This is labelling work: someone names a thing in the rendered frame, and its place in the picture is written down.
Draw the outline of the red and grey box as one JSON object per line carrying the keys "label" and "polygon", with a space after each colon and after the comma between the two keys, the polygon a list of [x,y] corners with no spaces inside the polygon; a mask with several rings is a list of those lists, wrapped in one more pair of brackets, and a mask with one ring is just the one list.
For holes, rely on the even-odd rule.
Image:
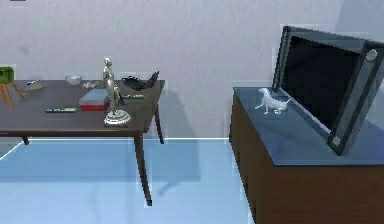
{"label": "red and grey box", "polygon": [[109,105],[109,94],[106,89],[92,89],[79,100],[82,111],[105,111]]}

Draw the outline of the golden human statue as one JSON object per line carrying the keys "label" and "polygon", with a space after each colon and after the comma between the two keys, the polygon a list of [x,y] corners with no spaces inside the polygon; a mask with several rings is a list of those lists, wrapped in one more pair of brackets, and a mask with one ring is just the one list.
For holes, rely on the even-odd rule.
{"label": "golden human statue", "polygon": [[112,71],[112,62],[109,58],[104,59],[105,67],[103,69],[103,81],[105,89],[109,96],[109,108],[106,112],[104,124],[107,126],[122,126],[126,125],[131,116],[124,110],[118,109],[118,103],[120,100],[120,91],[115,84],[114,73]]}

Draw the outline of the dark brown wooden table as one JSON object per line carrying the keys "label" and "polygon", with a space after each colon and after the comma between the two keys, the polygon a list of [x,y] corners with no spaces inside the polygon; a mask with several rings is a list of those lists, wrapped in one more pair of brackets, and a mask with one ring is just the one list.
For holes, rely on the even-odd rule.
{"label": "dark brown wooden table", "polygon": [[143,100],[130,100],[122,108],[131,115],[131,120],[123,127],[106,127],[105,114],[96,112],[50,113],[55,107],[77,107],[79,99],[86,94],[80,86],[73,86],[63,80],[46,80],[46,87],[38,94],[26,95],[16,101],[13,107],[0,102],[0,137],[20,137],[27,141],[30,137],[102,137],[133,138],[136,161],[144,197],[152,204],[145,168],[143,135],[150,124],[160,126],[159,99],[165,86],[159,80],[141,93]]}

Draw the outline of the grey flat dish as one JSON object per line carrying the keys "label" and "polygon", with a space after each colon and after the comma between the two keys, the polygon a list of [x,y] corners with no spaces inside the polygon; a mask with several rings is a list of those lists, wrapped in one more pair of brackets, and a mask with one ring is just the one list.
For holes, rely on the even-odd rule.
{"label": "grey flat dish", "polygon": [[26,84],[25,87],[21,89],[24,93],[32,93],[32,92],[38,92],[42,89],[44,89],[46,85],[39,80],[31,81]]}

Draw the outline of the white dog figurine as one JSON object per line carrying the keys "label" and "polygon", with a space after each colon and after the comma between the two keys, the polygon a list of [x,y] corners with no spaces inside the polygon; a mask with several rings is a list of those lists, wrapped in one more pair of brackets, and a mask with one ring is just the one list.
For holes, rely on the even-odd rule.
{"label": "white dog figurine", "polygon": [[280,114],[282,111],[288,108],[288,103],[290,102],[290,100],[279,101],[274,99],[267,88],[260,88],[259,92],[263,94],[263,97],[262,97],[261,104],[256,106],[256,109],[264,107],[265,108],[264,114],[268,114],[269,109],[273,109],[275,114]]}

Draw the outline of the brown cabinet with grey top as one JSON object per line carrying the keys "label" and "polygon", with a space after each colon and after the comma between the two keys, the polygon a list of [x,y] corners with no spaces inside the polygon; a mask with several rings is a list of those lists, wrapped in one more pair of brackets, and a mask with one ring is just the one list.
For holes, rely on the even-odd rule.
{"label": "brown cabinet with grey top", "polygon": [[296,111],[255,108],[235,87],[230,143],[255,224],[384,224],[384,129],[365,121],[336,155]]}

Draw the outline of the black television set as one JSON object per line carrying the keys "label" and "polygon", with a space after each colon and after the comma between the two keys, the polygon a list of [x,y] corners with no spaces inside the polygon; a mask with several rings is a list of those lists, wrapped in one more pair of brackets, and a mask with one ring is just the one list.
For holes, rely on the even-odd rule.
{"label": "black television set", "polygon": [[384,42],[309,28],[282,31],[272,90],[337,154],[349,150],[384,80]]}

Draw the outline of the black remote control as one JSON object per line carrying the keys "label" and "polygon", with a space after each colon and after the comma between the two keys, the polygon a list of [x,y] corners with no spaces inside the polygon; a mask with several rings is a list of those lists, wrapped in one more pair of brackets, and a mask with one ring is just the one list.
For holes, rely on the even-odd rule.
{"label": "black remote control", "polygon": [[50,108],[45,110],[46,113],[76,113],[77,111],[78,109],[73,107]]}

